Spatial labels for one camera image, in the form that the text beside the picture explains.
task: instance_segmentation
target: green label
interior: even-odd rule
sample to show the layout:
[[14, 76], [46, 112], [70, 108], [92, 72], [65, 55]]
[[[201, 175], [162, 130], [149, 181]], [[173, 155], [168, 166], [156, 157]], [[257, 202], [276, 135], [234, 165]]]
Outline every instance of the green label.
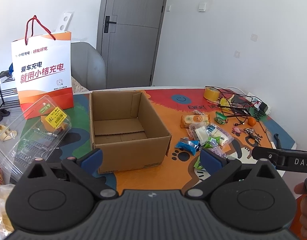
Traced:
[[43, 114], [45, 111], [47, 111], [51, 107], [50, 104], [46, 104], [43, 108], [39, 110], [40, 114]]

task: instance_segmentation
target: blue candy wrapper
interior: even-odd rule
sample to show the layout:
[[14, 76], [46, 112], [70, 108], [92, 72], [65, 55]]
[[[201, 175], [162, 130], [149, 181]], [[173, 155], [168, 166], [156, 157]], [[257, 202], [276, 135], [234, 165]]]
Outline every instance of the blue candy wrapper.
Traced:
[[191, 154], [194, 156], [199, 150], [199, 141], [189, 141], [187, 139], [180, 138], [175, 148], [182, 148], [188, 152], [191, 152]]

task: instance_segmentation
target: gray chair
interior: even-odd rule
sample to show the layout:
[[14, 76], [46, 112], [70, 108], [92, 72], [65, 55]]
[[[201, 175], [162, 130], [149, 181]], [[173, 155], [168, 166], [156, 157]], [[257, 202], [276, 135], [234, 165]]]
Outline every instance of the gray chair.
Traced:
[[87, 42], [71, 43], [71, 75], [88, 90], [106, 89], [104, 61]]

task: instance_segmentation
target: plastic container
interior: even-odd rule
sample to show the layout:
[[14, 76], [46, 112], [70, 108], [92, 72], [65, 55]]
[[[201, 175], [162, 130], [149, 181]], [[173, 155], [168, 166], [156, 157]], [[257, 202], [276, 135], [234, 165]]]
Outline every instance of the plastic container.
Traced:
[[43, 96], [1, 132], [0, 168], [18, 181], [35, 158], [47, 160], [70, 129], [70, 117]]

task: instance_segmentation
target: cardboard box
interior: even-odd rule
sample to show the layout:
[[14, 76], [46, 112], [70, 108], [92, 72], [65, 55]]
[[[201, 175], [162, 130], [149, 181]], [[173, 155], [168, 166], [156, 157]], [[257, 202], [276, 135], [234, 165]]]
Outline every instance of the cardboard box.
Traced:
[[89, 96], [92, 149], [103, 151], [99, 173], [160, 165], [171, 134], [140, 91], [93, 91]]

